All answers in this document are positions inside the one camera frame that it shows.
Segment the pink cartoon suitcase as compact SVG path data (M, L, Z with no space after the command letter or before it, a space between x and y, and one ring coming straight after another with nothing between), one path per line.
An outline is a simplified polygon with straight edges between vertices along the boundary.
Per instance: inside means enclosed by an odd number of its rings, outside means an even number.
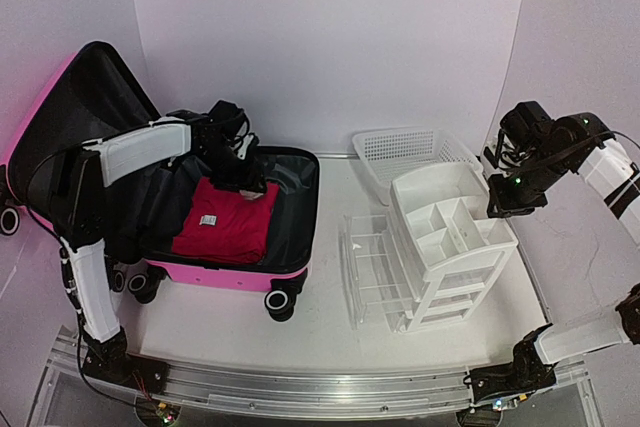
M161 117L113 46L101 41L84 46L51 78L2 158L2 232L12 234L19 224L19 210L25 209L60 242L49 214L55 154ZM128 281L129 291L140 303L152 301L161 281L170 279L261 292L270 317L288 320L308 274L320 165L308 151L260 142L256 159L267 184L279 186L267 253L261 261L224 264L172 252L197 184L210 176L206 164L186 155L134 172L108 188L112 230L105 239L104 259L109 287L117 279L116 263L145 261L146 270ZM77 308L69 255L63 247L61 252L65 287Z

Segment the clear organizer drawer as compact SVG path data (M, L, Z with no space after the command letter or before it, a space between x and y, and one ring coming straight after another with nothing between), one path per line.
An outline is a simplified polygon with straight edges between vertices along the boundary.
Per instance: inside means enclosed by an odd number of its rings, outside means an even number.
M339 233L343 291L355 329L404 333L414 297L403 272L388 216L346 216Z

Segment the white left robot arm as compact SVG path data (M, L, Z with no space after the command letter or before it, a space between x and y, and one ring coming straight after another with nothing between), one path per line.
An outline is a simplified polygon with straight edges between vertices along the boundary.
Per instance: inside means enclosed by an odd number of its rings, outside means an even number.
M77 310L91 340L104 344L121 333L104 259L112 230L108 188L161 161L194 155L207 165L215 187L255 200L267 192L258 143L245 111L220 101L206 114L179 111L55 154L49 214L68 252Z

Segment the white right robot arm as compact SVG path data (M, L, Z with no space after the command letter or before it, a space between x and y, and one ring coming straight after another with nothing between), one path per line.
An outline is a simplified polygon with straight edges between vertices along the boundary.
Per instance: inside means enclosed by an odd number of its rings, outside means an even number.
M639 243L639 164L621 141L624 133L596 114L554 118L536 101L523 101L504 114L495 139L484 149L492 167L487 214L494 219L527 216L545 207L547 191L566 174L592 190L587 206L601 205L599 226L581 227L603 243L627 237ZM639 342L639 288L617 302L565 323L543 325L524 336L509 362L471 370L465 383L477 404L495 409L507 401L552 387L556 366L566 359Z

